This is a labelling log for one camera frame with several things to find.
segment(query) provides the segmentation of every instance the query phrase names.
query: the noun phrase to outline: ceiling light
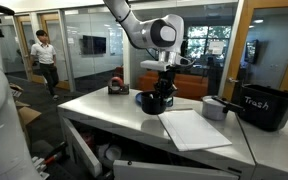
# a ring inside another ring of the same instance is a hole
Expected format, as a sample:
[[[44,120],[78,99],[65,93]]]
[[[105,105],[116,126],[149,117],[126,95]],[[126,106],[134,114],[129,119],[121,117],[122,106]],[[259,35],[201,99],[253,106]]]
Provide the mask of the ceiling light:
[[[65,15],[78,14],[78,10],[65,11],[64,14]]]
[[[215,17],[215,16],[219,16],[220,13],[208,13],[207,15],[211,17]]]
[[[263,23],[264,20],[263,19],[257,19],[257,20],[254,20],[254,23]]]
[[[224,6],[222,4],[210,4],[210,5],[206,5],[207,9],[220,9],[220,8],[224,8]]]

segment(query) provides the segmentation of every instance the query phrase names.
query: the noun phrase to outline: person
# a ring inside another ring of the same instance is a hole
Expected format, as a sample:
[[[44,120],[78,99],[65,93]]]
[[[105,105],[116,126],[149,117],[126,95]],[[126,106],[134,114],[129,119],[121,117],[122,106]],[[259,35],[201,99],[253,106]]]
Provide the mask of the person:
[[[47,81],[48,90],[54,100],[58,100],[54,87],[58,84],[58,74],[56,68],[56,52],[51,44],[48,44],[48,36],[44,30],[36,31],[36,36],[40,42],[32,45],[31,48],[31,67],[35,56],[38,56],[40,70]]]

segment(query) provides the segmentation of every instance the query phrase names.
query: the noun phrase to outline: television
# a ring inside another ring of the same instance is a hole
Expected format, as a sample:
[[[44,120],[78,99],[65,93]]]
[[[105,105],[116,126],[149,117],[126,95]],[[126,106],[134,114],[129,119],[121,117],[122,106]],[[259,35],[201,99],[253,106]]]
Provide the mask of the television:
[[[81,39],[81,53],[87,54],[105,54],[106,38],[83,35]]]
[[[258,51],[259,51],[259,41],[257,39],[253,41],[247,41],[244,61],[251,64],[255,64],[258,57]]]

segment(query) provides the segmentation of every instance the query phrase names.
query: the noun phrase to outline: black container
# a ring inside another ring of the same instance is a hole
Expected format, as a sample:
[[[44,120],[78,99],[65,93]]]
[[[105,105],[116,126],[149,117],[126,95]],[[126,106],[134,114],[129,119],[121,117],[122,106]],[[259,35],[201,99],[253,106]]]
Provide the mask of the black container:
[[[146,114],[158,115],[165,111],[166,101],[160,98],[159,93],[156,91],[143,92],[141,95],[142,110]]]
[[[288,120],[288,93],[259,86],[242,86],[239,113],[243,120],[265,130],[282,129]]]

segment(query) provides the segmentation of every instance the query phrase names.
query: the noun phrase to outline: trash bin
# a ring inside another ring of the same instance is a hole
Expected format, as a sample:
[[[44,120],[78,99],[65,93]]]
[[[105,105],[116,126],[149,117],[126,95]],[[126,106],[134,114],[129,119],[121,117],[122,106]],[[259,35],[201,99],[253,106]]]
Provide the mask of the trash bin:
[[[243,85],[238,115],[265,131],[282,129],[288,120],[288,93],[259,85]]]

